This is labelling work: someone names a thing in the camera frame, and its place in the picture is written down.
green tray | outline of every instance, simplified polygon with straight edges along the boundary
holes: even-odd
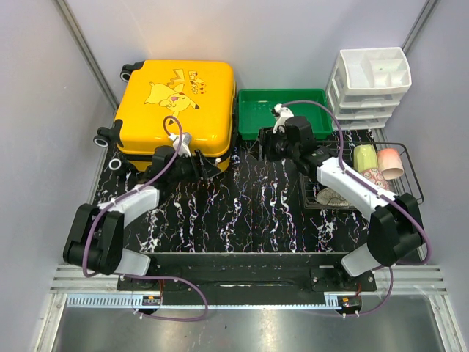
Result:
[[[308,99],[327,105],[322,89],[242,89],[238,95],[240,114],[240,134],[244,140],[256,140],[259,129],[273,127],[276,119],[273,107],[291,100]],[[328,114],[311,104],[290,106],[293,114],[304,116],[311,123],[316,139],[326,139],[332,133],[332,123]]]

black mounting base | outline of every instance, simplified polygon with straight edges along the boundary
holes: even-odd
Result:
[[[375,291],[371,273],[341,282],[341,269],[320,268],[339,263],[345,254],[154,254],[148,275],[183,277],[217,305],[324,304],[324,292],[357,292],[358,284],[362,291]],[[157,282],[128,278],[117,286],[158,289]],[[164,295],[165,304],[201,303],[197,293],[180,282],[165,281]]]

pink cup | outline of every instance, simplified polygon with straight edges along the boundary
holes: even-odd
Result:
[[[392,148],[383,149],[377,153],[377,156],[378,169],[380,169],[385,180],[394,180],[404,174],[401,156],[397,150]]]

yellow suitcase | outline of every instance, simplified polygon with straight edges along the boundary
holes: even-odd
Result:
[[[200,150],[226,170],[237,137],[236,82],[227,63],[147,60],[125,65],[121,79],[128,85],[114,127],[98,129],[95,144],[116,143],[127,161],[143,172],[156,147],[173,144],[163,129],[163,119],[171,115],[192,136],[192,155]],[[176,123],[167,128],[178,134]]]

metal floor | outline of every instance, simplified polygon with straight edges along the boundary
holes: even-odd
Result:
[[[364,297],[368,310],[377,297]],[[189,311],[156,314],[187,317]],[[394,296],[369,317],[306,311],[212,311],[198,323],[139,320],[129,309],[65,310],[54,351],[444,351],[424,296]]]

